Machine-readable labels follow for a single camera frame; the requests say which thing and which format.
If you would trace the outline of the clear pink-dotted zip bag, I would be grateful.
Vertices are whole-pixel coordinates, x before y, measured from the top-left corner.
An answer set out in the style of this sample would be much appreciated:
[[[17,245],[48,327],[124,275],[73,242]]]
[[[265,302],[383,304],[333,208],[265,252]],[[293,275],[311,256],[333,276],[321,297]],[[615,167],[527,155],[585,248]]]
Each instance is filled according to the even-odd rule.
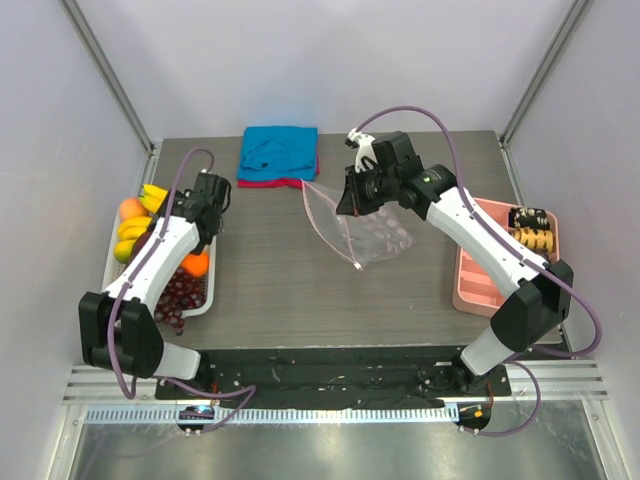
[[[371,262],[393,259],[415,244],[388,207],[361,217],[338,215],[341,194],[315,182],[302,182],[302,198],[315,233],[357,270]]]

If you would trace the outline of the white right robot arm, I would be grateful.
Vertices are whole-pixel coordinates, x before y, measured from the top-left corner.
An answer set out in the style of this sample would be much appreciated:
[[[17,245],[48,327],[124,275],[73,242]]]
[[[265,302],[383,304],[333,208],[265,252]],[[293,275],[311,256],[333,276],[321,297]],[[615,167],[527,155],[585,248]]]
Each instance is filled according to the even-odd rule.
[[[521,245],[469,198],[448,168],[424,167],[407,134],[376,139],[352,130],[345,143],[355,150],[356,160],[345,170],[337,214],[363,217],[396,202],[455,241],[502,295],[504,302],[489,326],[451,361],[455,389],[477,393],[498,365],[525,352],[567,318],[571,296],[566,289],[573,270]]]

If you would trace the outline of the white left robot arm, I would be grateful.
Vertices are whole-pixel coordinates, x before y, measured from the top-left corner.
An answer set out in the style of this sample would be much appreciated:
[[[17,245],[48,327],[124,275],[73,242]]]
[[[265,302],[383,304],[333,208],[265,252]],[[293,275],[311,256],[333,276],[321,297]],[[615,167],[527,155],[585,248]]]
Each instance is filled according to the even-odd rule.
[[[221,230],[231,184],[200,172],[194,187],[169,194],[148,228],[150,236],[104,292],[87,292],[79,303],[82,357],[86,364],[142,379],[173,377],[190,398],[205,397],[213,375],[202,355],[166,342],[153,319],[162,291],[180,263],[200,254]]]

